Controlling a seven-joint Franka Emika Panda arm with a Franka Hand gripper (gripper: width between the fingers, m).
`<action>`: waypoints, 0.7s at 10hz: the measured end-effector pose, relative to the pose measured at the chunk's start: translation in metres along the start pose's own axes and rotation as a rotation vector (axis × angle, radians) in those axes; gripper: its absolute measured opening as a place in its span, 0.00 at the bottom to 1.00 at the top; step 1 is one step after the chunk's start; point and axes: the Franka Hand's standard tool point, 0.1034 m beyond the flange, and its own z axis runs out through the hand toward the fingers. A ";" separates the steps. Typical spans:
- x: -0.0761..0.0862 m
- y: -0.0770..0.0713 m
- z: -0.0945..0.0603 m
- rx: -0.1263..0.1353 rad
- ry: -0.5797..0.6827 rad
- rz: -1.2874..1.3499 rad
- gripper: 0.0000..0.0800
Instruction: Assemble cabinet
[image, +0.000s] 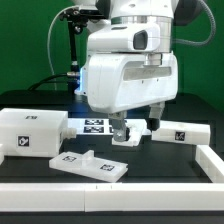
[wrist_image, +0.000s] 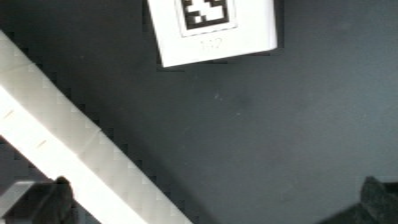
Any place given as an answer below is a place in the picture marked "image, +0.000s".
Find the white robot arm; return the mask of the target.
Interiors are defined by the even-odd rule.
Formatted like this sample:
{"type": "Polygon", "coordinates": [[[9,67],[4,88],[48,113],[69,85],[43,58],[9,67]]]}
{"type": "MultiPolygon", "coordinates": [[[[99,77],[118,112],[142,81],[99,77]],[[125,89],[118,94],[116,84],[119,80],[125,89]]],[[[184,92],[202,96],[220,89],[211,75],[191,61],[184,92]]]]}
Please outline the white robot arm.
{"type": "Polygon", "coordinates": [[[113,140],[131,138],[127,112],[148,106],[147,126],[160,126],[165,102],[176,97],[178,63],[172,27],[190,23],[206,0],[73,0],[87,17],[87,57],[82,94],[111,121],[113,140]]]}

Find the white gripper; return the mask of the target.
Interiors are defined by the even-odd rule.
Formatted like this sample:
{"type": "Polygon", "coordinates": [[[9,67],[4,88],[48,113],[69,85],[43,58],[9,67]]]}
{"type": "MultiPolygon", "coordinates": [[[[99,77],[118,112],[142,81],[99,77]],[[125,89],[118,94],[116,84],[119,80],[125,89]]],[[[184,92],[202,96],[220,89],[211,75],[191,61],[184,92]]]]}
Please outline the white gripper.
{"type": "Polygon", "coordinates": [[[128,141],[125,110],[151,105],[147,128],[160,128],[164,101],[177,94],[177,59],[172,53],[164,54],[162,64],[152,66],[145,64],[143,54],[94,54],[87,61],[86,82],[91,109],[109,114],[115,141],[128,141]]]}

